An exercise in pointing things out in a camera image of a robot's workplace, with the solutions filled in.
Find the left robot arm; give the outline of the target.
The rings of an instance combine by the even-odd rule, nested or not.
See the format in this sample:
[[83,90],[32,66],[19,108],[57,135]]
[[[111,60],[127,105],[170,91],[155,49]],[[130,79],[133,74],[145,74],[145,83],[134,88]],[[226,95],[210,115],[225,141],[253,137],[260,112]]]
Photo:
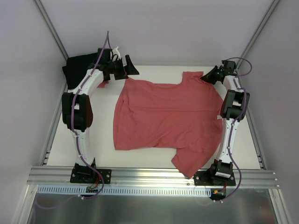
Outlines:
[[62,120],[72,133],[78,156],[70,182],[103,183],[91,152],[91,96],[100,84],[110,81],[111,75],[115,80],[122,80],[139,75],[139,71],[129,55],[121,57],[119,47],[99,48],[96,53],[70,57],[62,69],[68,86],[67,92],[62,94]]

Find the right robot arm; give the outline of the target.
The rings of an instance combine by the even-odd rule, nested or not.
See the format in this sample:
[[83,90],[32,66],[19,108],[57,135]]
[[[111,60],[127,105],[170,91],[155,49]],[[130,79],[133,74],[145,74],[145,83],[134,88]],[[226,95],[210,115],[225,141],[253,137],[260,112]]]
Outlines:
[[245,117],[250,94],[240,86],[235,69],[235,62],[224,60],[221,66],[215,66],[201,78],[209,84],[221,82],[227,90],[220,110],[223,121],[220,148],[211,167],[198,178],[212,185],[222,185],[234,180],[233,168],[237,168],[238,172],[241,171],[233,159],[233,150],[236,132]]

